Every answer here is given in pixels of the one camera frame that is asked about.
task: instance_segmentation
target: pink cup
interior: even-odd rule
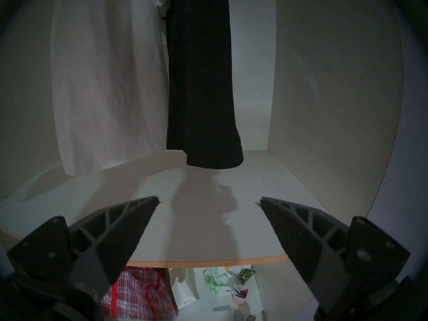
[[[247,294],[248,294],[248,288],[246,288],[245,286],[241,286],[239,284],[238,284],[238,288],[241,291],[241,294],[244,295],[244,298],[241,298],[241,297],[238,297],[238,296],[232,294],[232,301],[235,304],[239,305],[239,304],[243,304],[245,302],[245,298],[247,298]]]

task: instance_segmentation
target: plaid bag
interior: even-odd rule
[[[153,268],[126,267],[101,305],[115,318],[155,321],[178,315],[161,274]]]

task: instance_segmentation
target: wardrobe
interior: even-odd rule
[[[312,294],[258,205],[267,196],[346,225],[368,217],[409,249],[403,274],[417,275],[428,255],[428,56],[392,0],[229,0],[244,162],[206,170],[169,150],[76,177],[60,162],[51,104],[54,2],[27,0],[0,39],[2,235],[158,196],[129,265],[252,264],[266,320],[293,320]]]

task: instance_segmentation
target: white paper bag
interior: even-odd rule
[[[171,288],[178,309],[190,305],[198,298],[191,289],[188,268],[170,268]]]

